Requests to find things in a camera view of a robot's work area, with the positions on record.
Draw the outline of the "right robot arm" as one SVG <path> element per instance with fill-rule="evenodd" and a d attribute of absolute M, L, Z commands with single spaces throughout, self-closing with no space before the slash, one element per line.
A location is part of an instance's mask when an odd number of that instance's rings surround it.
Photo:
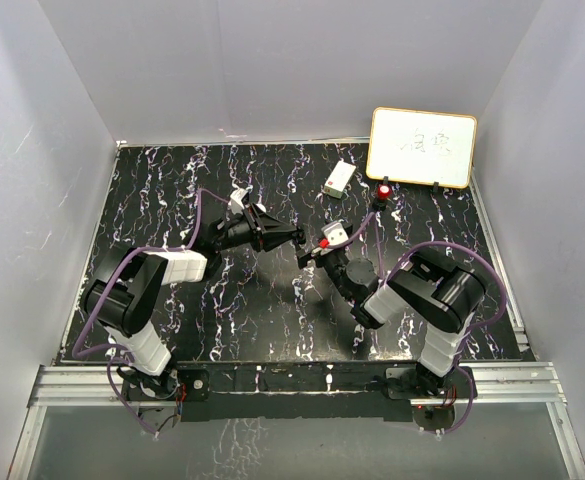
<path fill-rule="evenodd" d="M 379 329 L 408 307 L 425 320 L 425 344 L 416 366 L 401 381 L 414 393 L 432 397 L 452 387 L 455 357 L 488 289 L 488 280 L 480 271 L 439 252 L 439 247 L 463 252 L 490 267 L 466 247 L 432 241 L 406 252 L 382 279 L 369 259 L 352 259 L 345 248 L 332 249 L 327 240 L 312 250 L 296 248 L 298 266 L 313 262 L 324 269 L 363 327 Z"/>

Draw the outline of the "black earbud charging case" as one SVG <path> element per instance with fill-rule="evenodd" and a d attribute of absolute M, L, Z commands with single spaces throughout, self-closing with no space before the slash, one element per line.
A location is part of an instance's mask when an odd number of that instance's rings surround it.
<path fill-rule="evenodd" d="M 297 245 L 304 245 L 306 243 L 305 231 L 302 227 L 297 227 L 293 234 L 293 241 Z"/>

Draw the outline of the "white cardboard box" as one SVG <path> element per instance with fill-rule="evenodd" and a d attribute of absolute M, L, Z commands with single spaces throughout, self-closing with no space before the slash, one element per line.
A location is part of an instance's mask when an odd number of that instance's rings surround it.
<path fill-rule="evenodd" d="M 341 199 L 355 171 L 354 165 L 340 160 L 325 181 L 323 193 L 331 198 Z"/>

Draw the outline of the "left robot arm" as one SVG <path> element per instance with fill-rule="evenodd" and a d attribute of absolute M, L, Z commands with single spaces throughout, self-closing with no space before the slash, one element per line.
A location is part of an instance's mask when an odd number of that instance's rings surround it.
<path fill-rule="evenodd" d="M 198 227 L 187 240 L 191 248 L 133 255 L 131 247 L 117 244 L 89 280 L 80 307 L 84 314 L 96 316 L 95 322 L 131 359 L 126 370 L 117 372 L 146 395 L 166 399 L 176 392 L 179 376 L 151 322 L 161 288 L 210 279 L 225 250 L 248 245 L 256 252 L 269 252 L 286 242 L 304 244 L 303 228 L 249 203 L 235 207 L 227 218 Z"/>

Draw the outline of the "white board yellow frame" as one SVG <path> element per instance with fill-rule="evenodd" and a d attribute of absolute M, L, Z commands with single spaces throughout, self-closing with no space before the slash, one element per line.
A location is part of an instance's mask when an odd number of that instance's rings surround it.
<path fill-rule="evenodd" d="M 378 107 L 366 175 L 373 180 L 465 189 L 478 122 L 471 115 Z"/>

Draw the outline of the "black front mounting bar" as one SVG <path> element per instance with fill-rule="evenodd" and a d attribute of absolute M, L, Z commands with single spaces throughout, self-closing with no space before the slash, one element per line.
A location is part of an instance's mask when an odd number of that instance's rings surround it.
<path fill-rule="evenodd" d="M 411 422 L 420 397 L 412 361 L 180 362 L 183 419 Z"/>

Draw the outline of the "red emergency button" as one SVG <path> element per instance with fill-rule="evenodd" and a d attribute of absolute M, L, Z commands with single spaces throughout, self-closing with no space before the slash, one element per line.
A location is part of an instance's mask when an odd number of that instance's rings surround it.
<path fill-rule="evenodd" d="M 387 184 L 379 184 L 376 189 L 375 198 L 372 208 L 377 211 L 384 211 L 387 207 L 388 200 L 392 195 L 392 188 Z"/>

